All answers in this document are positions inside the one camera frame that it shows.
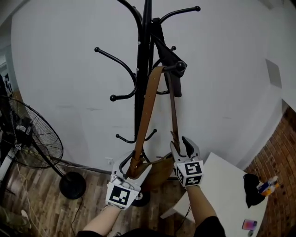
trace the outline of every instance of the shoe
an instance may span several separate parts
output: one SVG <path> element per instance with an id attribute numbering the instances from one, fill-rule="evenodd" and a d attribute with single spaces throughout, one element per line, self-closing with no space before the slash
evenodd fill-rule
<path id="1" fill-rule="evenodd" d="M 31 229 L 32 226 L 31 226 L 31 223 L 30 223 L 30 220 L 29 220 L 28 214 L 26 213 L 25 210 L 22 210 L 21 213 L 22 213 L 22 216 L 23 216 L 23 217 L 27 218 L 27 220 L 28 220 L 28 224 L 29 224 L 29 227 L 28 227 L 28 228 Z"/>

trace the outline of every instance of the fan stand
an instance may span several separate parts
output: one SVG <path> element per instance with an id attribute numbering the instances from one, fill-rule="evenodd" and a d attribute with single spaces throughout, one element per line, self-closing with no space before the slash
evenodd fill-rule
<path id="1" fill-rule="evenodd" d="M 86 190 L 86 182 L 83 176 L 77 172 L 68 172 L 63 175 L 46 157 L 42 150 L 38 147 L 34 139 L 32 145 L 41 155 L 41 157 L 52 167 L 52 169 L 61 177 L 60 191 L 68 199 L 78 199 L 82 197 Z"/>

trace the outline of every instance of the electrical outlet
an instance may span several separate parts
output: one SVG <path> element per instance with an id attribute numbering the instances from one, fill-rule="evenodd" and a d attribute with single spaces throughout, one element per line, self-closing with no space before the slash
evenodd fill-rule
<path id="1" fill-rule="evenodd" d="M 113 165 L 114 164 L 113 158 L 105 157 L 105 159 L 108 161 L 108 165 Z"/>

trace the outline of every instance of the forearm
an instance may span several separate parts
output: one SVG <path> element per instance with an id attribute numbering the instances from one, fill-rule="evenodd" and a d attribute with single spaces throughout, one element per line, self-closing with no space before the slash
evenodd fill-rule
<path id="1" fill-rule="evenodd" d="M 94 231 L 102 236 L 107 236 L 119 216 L 121 209 L 113 206 L 106 207 L 97 217 L 95 217 L 84 231 Z"/>
<path id="2" fill-rule="evenodd" d="M 187 192 L 196 227 L 206 218 L 217 216 L 214 208 L 198 186 L 187 187 Z"/>

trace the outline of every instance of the fan grille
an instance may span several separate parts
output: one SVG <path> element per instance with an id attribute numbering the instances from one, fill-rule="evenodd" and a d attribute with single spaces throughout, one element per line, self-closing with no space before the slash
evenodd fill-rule
<path id="1" fill-rule="evenodd" d="M 63 156 L 63 146 L 56 132 L 49 123 L 35 110 L 28 105 L 9 98 L 0 97 L 1 113 L 4 118 L 7 134 L 15 138 L 15 144 L 21 142 L 21 124 L 24 119 L 30 119 L 32 123 L 32 139 L 36 142 L 41 151 L 47 156 L 53 165 L 57 164 Z M 49 164 L 41 157 L 36 149 L 29 145 L 21 145 L 22 149 L 16 148 L 8 155 L 16 162 L 31 168 L 49 168 Z"/>

